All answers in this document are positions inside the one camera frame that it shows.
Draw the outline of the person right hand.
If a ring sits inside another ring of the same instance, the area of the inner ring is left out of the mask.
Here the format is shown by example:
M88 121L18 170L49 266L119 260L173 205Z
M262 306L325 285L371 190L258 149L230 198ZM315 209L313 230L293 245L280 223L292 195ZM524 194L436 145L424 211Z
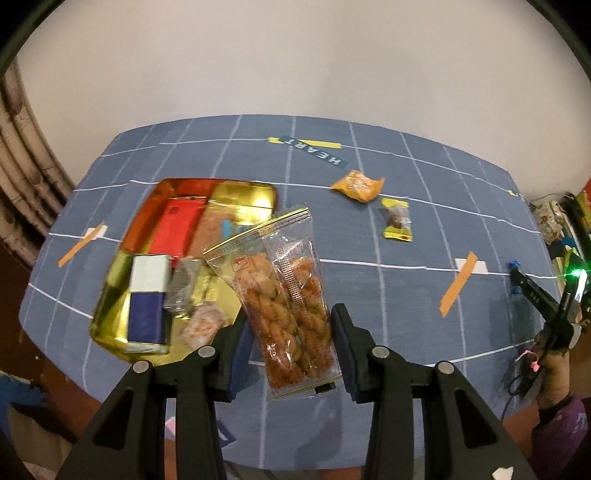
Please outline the person right hand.
M543 334L535 337L534 353L538 356L538 364L543 371L543 380L537 395L537 405L541 410L558 405L570 394L570 351L549 350L542 357Z

